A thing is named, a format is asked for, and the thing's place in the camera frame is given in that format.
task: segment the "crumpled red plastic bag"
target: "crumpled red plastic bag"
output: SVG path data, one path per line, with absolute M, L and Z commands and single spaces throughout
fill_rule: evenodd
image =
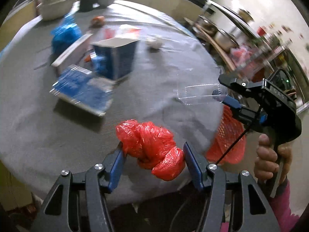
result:
M 116 135 L 123 143 L 125 155 L 138 158 L 140 167 L 152 170 L 162 180 L 175 179 L 185 167 L 183 151 L 176 147 L 174 135 L 164 127 L 130 119 L 116 126 Z

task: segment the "pink sleeve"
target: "pink sleeve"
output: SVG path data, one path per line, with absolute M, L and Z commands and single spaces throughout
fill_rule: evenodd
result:
M 288 182 L 281 195 L 276 196 L 275 198 L 270 198 L 269 200 L 269 204 L 278 220 L 281 232 L 289 232 L 299 219 L 299 216 L 291 214 L 289 196 L 290 185 Z

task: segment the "red mesh bag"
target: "red mesh bag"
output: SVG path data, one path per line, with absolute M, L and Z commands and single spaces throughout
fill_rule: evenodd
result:
M 164 127 L 130 119 L 116 126 L 116 135 L 123 143 L 125 155 L 138 158 L 140 167 L 152 170 L 162 180 L 175 179 L 185 167 L 183 151 L 176 147 L 174 135 Z
M 231 109 L 224 105 L 223 116 L 210 149 L 206 152 L 206 158 L 211 162 L 216 162 L 230 147 L 230 145 L 244 131 L 242 123 L 232 117 Z M 243 136 L 235 146 L 222 159 L 222 163 L 239 163 L 245 154 L 246 137 Z

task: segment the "blue plastic bag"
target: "blue plastic bag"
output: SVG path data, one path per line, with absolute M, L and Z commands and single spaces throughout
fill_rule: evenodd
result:
M 81 37 L 81 30 L 74 22 L 72 15 L 65 16 L 61 25 L 53 29 L 51 33 L 54 35 L 52 49 L 56 57 Z

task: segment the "screw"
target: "screw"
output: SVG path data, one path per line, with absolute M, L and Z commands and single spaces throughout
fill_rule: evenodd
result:
M 103 168 L 102 164 L 95 164 L 95 169 L 96 170 L 101 170 Z
M 216 170 L 217 169 L 217 165 L 215 165 L 215 164 L 209 164 L 208 167 L 211 170 Z
M 64 169 L 64 170 L 61 171 L 61 175 L 67 176 L 69 174 L 69 172 L 70 172 L 69 170 Z
M 250 173 L 247 170 L 242 170 L 241 174 L 243 176 L 249 176 L 250 175 Z

